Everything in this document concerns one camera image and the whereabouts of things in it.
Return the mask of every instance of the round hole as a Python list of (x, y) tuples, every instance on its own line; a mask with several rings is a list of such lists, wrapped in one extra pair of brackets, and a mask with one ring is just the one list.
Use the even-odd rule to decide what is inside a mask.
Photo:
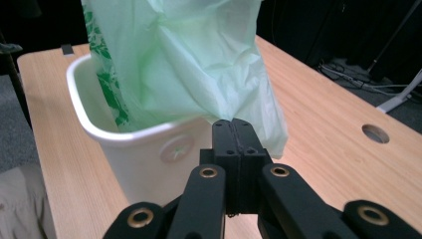
[(379, 143), (388, 143), (390, 142), (390, 137), (388, 134), (380, 127), (372, 125), (372, 124), (365, 124), (362, 127), (363, 133), (370, 139), (379, 142)]
[(388, 217), (382, 211), (371, 206), (359, 206), (357, 208), (359, 216), (374, 225), (385, 226), (388, 224)]
[(140, 228), (148, 225), (154, 214), (146, 207), (133, 210), (127, 218), (127, 224), (132, 228)]
[(273, 175), (279, 176), (279, 177), (285, 177), (290, 174), (290, 172), (287, 169), (280, 166), (271, 168), (271, 172), (273, 173)]
[(212, 167), (204, 167), (199, 171), (199, 175), (202, 177), (215, 177), (217, 176), (217, 170)]
[(185, 236), (185, 239), (202, 239), (202, 236), (197, 232), (189, 232)]

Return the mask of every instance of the light wood tabletop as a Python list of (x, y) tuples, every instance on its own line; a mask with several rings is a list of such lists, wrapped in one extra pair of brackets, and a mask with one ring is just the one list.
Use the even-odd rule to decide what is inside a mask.
[[(422, 136), (265, 40), (257, 44), (285, 113), (280, 160), (329, 205), (370, 200), (422, 231)], [(127, 201), (100, 145), (83, 131), (66, 80), (87, 45), (19, 58), (37, 149), (59, 238), (102, 238)], [(362, 131), (382, 128), (387, 143)], [(256, 216), (226, 221), (226, 238), (260, 238)]]

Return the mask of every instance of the plastic bag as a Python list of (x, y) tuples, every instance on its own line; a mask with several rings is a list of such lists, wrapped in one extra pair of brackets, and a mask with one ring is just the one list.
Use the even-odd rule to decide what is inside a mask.
[(82, 0), (121, 132), (205, 117), (250, 122), (272, 157), (287, 140), (255, 45), (261, 0)]

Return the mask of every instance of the screw hole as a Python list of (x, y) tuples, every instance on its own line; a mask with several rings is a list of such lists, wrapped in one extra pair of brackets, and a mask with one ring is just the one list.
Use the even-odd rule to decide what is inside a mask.
[(375, 207), (359, 206), (357, 213), (363, 220), (374, 225), (385, 226), (389, 222), (387, 215)]
[(217, 170), (212, 167), (204, 167), (199, 171), (199, 175), (202, 177), (215, 177), (217, 176)]
[(273, 173), (273, 175), (279, 176), (279, 177), (285, 177), (290, 174), (290, 172), (287, 169), (280, 166), (271, 168), (271, 172)]
[(127, 224), (132, 228), (141, 228), (148, 225), (153, 218), (153, 212), (146, 207), (142, 207), (130, 213), (127, 218)]

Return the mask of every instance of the plastic bin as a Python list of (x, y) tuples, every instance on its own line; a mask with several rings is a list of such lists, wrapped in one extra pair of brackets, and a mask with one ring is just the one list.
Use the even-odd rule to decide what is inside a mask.
[(100, 143), (128, 202), (164, 205), (179, 196), (190, 171), (199, 164), (199, 149), (211, 146), (211, 124), (195, 118), (120, 133), (91, 55), (75, 60), (68, 67), (67, 79), (78, 119)]

